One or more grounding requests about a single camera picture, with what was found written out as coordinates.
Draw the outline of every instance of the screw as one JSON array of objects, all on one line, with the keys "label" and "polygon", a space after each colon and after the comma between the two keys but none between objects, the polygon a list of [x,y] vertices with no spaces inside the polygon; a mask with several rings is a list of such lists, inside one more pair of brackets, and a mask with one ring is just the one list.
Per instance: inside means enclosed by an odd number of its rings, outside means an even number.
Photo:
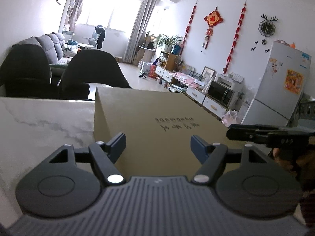
[{"label": "screw", "polygon": [[194,176],[194,181],[197,183],[207,183],[209,182],[210,178],[206,175],[197,175]]}]

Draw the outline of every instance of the gray sofa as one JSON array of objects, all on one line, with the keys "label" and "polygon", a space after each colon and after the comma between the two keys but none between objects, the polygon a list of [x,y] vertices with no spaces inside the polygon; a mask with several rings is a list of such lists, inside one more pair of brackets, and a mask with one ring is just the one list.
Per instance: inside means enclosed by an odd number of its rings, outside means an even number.
[{"label": "gray sofa", "polygon": [[71,58],[63,56],[62,44],[66,43],[65,37],[60,33],[44,34],[42,36],[32,36],[13,46],[21,44],[35,44],[45,51],[51,67],[53,77],[60,77],[65,71]]}]

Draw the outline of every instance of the white drawer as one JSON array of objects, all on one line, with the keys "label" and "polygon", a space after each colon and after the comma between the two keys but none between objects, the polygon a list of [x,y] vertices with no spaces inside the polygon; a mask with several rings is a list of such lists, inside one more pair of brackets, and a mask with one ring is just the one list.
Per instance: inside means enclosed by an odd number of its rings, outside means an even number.
[{"label": "white drawer", "polygon": [[164,68],[157,66],[157,68],[155,69],[155,73],[162,77],[164,73]]},{"label": "white drawer", "polygon": [[200,104],[204,101],[205,95],[194,88],[188,87],[186,93]]},{"label": "white drawer", "polygon": [[169,72],[168,70],[164,70],[162,78],[166,80],[168,83],[171,83],[173,76],[171,76],[171,72]]},{"label": "white drawer", "polygon": [[226,114],[226,109],[220,106],[218,103],[213,101],[212,99],[206,97],[204,99],[203,106],[207,109],[209,109],[211,112],[213,112],[216,116],[218,116],[220,119],[223,118],[223,116]]}]

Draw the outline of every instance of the chinese knot decoration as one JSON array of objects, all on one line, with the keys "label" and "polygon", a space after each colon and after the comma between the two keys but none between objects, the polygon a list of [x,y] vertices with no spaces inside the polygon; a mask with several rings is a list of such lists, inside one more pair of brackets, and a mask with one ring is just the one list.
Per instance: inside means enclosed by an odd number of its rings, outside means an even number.
[{"label": "chinese knot decoration", "polygon": [[194,16],[195,16],[195,12],[196,12],[196,9],[197,9],[197,2],[193,8],[193,12],[192,12],[192,15],[190,17],[190,20],[189,20],[189,23],[188,23],[188,26],[186,28],[186,33],[185,33],[185,37],[184,37],[184,40],[183,40],[183,43],[182,43],[182,50],[181,50],[181,55],[183,53],[183,50],[184,50],[184,47],[185,47],[185,44],[186,44],[186,41],[187,41],[187,37],[188,37],[188,34],[189,34],[189,31],[190,31],[190,28],[191,28],[191,25],[192,25],[192,22],[193,22],[193,19],[194,19]]},{"label": "chinese knot decoration", "polygon": [[243,19],[244,19],[245,12],[246,12],[246,5],[247,5],[247,4],[246,4],[246,2],[245,2],[245,3],[244,3],[244,7],[243,7],[243,9],[242,9],[241,17],[240,17],[240,19],[239,19],[238,26],[237,26],[237,29],[236,29],[236,34],[235,34],[235,36],[234,36],[234,41],[233,41],[233,44],[232,44],[232,49],[231,49],[231,52],[230,52],[230,54],[229,54],[229,56],[228,56],[228,58],[227,58],[226,67],[223,68],[223,73],[224,73],[224,74],[226,74],[226,72],[227,72],[227,69],[228,69],[228,67],[229,67],[229,65],[230,65],[230,62],[231,62],[231,59],[232,59],[232,55],[233,55],[233,53],[234,53],[234,49],[235,49],[235,47],[236,47],[236,45],[237,45],[237,40],[238,40],[238,38],[239,38],[239,32],[240,32],[240,30],[241,30],[241,27],[242,27],[242,24],[243,24]]},{"label": "chinese knot decoration", "polygon": [[210,13],[208,16],[204,18],[204,21],[207,22],[207,24],[209,25],[209,28],[206,32],[206,36],[204,38],[204,40],[207,42],[205,49],[207,49],[209,41],[210,41],[210,37],[213,35],[213,27],[223,22],[223,19],[221,18],[220,13],[217,10],[218,10],[218,7],[215,8],[215,11],[213,11],[212,13]]}]

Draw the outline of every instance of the antler wall clock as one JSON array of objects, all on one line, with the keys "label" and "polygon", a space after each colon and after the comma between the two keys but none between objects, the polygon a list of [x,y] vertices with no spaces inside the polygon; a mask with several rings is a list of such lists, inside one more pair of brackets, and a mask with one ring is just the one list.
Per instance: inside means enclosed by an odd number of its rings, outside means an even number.
[{"label": "antler wall clock", "polygon": [[263,45],[267,44],[266,37],[271,37],[275,34],[276,31],[276,26],[273,23],[274,21],[278,21],[278,18],[275,16],[271,19],[268,19],[267,15],[261,15],[261,17],[264,19],[262,22],[259,24],[259,32],[261,33],[262,36],[265,37],[264,40],[261,41]]}]

